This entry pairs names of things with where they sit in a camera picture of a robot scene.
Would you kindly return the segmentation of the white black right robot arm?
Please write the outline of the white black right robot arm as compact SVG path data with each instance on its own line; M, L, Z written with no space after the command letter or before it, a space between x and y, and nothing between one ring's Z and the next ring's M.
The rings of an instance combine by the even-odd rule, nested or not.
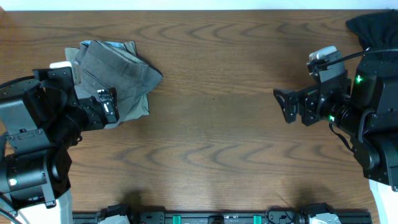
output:
M363 169L381 223L397 223L397 65L370 61L354 79L340 61L308 63L316 84L303 90L274 90L287 123L311 126L321 120L350 139L345 146Z

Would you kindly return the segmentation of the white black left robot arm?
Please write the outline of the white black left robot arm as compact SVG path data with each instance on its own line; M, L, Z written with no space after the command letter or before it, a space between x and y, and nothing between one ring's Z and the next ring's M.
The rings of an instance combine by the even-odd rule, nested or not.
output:
M68 149L83 131L116 123L116 90L78 99L74 89L11 85L1 97L3 141L14 152L1 154L1 213L14 223L72 223Z

